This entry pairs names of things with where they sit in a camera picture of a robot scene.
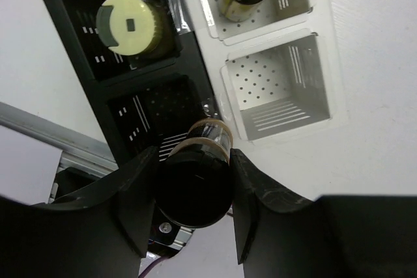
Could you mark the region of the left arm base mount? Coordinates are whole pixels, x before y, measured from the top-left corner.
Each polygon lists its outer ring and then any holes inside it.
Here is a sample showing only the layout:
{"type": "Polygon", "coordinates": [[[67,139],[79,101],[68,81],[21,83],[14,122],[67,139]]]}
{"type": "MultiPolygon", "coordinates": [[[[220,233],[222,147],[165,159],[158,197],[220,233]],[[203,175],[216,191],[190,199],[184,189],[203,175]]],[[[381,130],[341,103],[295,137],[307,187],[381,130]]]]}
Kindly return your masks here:
{"type": "Polygon", "coordinates": [[[169,221],[155,204],[161,168],[162,162],[149,151],[103,177],[69,166],[55,176],[52,203],[109,199],[111,218],[133,249],[173,257],[190,243],[194,230],[169,221]]]}

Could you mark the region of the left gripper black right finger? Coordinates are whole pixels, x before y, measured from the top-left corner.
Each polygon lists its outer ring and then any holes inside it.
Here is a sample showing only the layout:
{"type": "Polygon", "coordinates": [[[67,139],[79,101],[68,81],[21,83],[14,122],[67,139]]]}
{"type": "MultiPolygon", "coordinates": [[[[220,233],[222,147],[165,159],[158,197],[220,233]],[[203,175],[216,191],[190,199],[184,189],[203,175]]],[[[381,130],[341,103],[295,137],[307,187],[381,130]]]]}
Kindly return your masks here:
{"type": "Polygon", "coordinates": [[[233,215],[245,277],[415,277],[416,197],[325,195],[311,201],[238,149],[233,215]]]}

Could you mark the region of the black cap spice jar front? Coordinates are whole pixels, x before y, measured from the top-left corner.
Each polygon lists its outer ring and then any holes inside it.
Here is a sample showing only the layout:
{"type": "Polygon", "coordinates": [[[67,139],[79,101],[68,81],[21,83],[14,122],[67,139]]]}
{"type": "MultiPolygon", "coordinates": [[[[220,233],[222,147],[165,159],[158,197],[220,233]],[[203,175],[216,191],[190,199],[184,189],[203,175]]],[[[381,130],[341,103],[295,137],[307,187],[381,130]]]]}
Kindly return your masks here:
{"type": "Polygon", "coordinates": [[[218,222],[232,205],[230,170],[233,136],[220,119],[196,122],[159,167],[157,207],[182,227],[201,229],[218,222]]]}

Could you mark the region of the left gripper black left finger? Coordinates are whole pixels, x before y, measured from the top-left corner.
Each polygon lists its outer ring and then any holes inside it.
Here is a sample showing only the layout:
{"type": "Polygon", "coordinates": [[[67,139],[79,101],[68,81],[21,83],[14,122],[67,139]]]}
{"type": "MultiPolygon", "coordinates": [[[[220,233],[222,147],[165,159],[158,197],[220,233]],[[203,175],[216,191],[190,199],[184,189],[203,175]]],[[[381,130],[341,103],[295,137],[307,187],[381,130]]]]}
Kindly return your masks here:
{"type": "Polygon", "coordinates": [[[137,277],[146,253],[117,229],[109,199],[35,205],[1,199],[2,277],[137,277]]]}

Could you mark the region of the white bottle yellow lid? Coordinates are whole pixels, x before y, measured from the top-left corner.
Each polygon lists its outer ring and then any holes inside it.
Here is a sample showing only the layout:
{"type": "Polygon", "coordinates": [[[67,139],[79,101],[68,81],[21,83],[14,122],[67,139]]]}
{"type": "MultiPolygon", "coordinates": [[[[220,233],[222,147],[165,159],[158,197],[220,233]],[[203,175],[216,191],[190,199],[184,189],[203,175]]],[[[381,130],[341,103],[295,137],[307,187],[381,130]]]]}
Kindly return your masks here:
{"type": "Polygon", "coordinates": [[[119,55],[159,59],[174,48],[167,13],[153,0],[105,0],[96,28],[103,45],[119,55]]]}

